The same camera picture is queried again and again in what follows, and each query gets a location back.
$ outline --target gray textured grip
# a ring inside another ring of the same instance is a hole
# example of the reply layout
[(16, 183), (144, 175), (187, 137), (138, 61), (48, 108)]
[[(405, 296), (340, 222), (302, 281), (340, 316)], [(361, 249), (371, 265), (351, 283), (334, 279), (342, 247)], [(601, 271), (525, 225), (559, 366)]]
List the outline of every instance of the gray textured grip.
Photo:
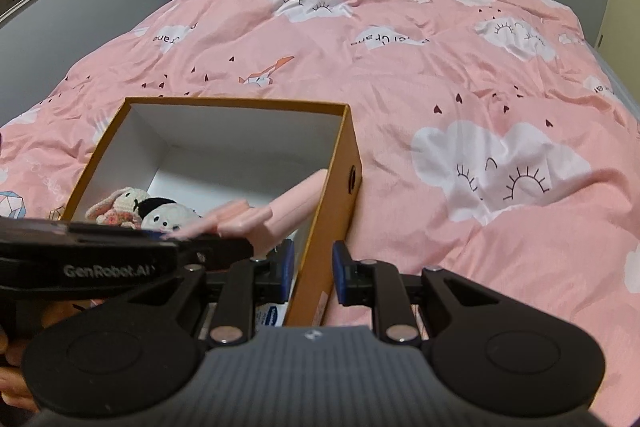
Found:
[(585, 409), (510, 419), (460, 400), (412, 347), (380, 343), (366, 327), (264, 328), (244, 346), (207, 353), (179, 393), (113, 420), (45, 411), (30, 427), (603, 427)]

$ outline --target brown box exterior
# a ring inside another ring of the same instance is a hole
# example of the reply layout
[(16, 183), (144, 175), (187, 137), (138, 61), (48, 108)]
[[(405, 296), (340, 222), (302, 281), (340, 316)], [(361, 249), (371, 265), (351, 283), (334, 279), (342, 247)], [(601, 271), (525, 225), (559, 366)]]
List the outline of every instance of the brown box exterior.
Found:
[(296, 285), (289, 300), (284, 324), (318, 325), (333, 286), (332, 244), (344, 239), (350, 225), (362, 179), (351, 109), (346, 104), (302, 100), (245, 98), (127, 98), (107, 127), (89, 163), (69, 197), (63, 219), (72, 219), (102, 155), (129, 113), (132, 104), (244, 107), (332, 114), (342, 118), (324, 189), (302, 254)]

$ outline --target metal screw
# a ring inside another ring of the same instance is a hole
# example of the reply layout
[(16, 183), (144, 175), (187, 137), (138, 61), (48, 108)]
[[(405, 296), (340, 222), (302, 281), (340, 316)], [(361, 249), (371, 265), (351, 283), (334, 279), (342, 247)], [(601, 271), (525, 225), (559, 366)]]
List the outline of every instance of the metal screw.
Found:
[(394, 324), (386, 328), (386, 336), (398, 343), (405, 343), (414, 340), (418, 330), (408, 324)]
[(220, 344), (229, 344), (242, 338), (242, 330), (235, 326), (218, 326), (211, 330), (211, 338)]

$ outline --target door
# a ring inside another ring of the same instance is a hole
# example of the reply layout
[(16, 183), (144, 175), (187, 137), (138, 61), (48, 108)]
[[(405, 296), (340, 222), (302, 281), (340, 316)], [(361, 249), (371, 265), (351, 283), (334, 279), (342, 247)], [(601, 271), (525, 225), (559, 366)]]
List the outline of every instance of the door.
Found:
[(640, 0), (609, 0), (596, 49), (640, 102)]

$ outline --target pink bedding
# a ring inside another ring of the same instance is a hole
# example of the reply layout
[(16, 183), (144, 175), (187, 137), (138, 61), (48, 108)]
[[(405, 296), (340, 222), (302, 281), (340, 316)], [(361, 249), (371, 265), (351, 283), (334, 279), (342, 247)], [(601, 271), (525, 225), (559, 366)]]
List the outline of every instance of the pink bedding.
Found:
[[(640, 415), (640, 132), (551, 0), (174, 0), (5, 125), (2, 215), (65, 204), (124, 96), (348, 102), (356, 258), (450, 270), (604, 348), (593, 410)], [(334, 301), (329, 324), (366, 323)]]

